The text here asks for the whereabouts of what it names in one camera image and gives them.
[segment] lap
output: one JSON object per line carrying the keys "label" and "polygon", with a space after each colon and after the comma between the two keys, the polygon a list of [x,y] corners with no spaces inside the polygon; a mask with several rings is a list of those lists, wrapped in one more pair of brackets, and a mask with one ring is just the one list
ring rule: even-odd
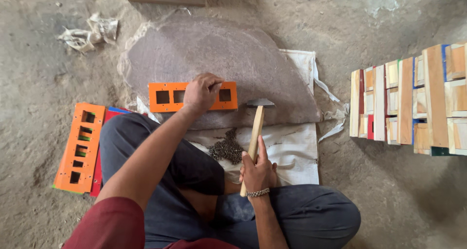
{"label": "lap", "polygon": [[[139,114],[113,117],[102,128],[100,150],[105,182],[126,162],[158,123]],[[179,192],[182,184],[219,195],[208,225]],[[147,248],[214,237],[240,248],[258,248],[253,207],[238,193],[222,195],[224,171],[211,157],[183,140],[145,210]],[[357,207],[339,191],[319,185],[271,189],[271,204],[290,248],[341,248],[358,231]]]}

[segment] chain bracelet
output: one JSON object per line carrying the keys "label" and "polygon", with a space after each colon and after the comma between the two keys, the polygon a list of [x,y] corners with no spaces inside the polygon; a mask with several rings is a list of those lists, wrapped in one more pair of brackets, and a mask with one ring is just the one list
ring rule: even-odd
{"label": "chain bracelet", "polygon": [[269,192],[269,188],[266,188],[262,191],[259,191],[259,192],[247,192],[247,196],[248,197],[256,197],[256,196],[260,196],[260,195],[263,195],[265,193],[268,193]]}

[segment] pile of screws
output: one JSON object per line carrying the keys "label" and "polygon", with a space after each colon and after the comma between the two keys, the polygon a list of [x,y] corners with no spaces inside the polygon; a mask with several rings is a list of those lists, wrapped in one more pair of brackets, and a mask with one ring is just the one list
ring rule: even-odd
{"label": "pile of screws", "polygon": [[242,161],[243,148],[237,143],[236,133],[237,128],[233,128],[225,133],[225,139],[221,142],[216,142],[214,146],[209,147],[209,155],[216,161],[222,158],[230,160],[233,165]]}

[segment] person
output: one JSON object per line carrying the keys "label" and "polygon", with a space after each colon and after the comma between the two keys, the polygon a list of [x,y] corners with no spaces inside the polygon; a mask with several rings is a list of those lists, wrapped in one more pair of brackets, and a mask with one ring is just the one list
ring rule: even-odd
{"label": "person", "polygon": [[225,180],[218,162],[183,139],[223,81],[211,73],[196,76],[184,106],[162,125],[136,113],[105,123],[104,186],[64,248],[333,249],[357,233],[360,213],[339,191],[276,187],[277,165],[261,136],[256,165],[242,153],[240,182],[248,198]]}

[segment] dusty floor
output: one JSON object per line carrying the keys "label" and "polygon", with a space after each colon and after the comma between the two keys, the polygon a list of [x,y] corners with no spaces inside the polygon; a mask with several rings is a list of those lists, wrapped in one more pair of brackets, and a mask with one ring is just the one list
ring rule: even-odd
{"label": "dusty floor", "polygon": [[[316,51],[321,79],[345,102],[350,71],[467,39],[467,0],[210,0],[191,8],[261,27],[280,48]],[[3,248],[58,248],[93,198],[51,189],[76,102],[123,107],[116,71],[125,40],[171,6],[126,0],[1,0],[0,240]],[[101,11],[120,19],[117,46],[81,55],[56,40]],[[324,109],[333,108],[317,96]],[[320,124],[320,134],[330,124]],[[467,248],[467,161],[411,146],[351,139],[348,124],[319,145],[324,185],[362,215],[347,248]]]}

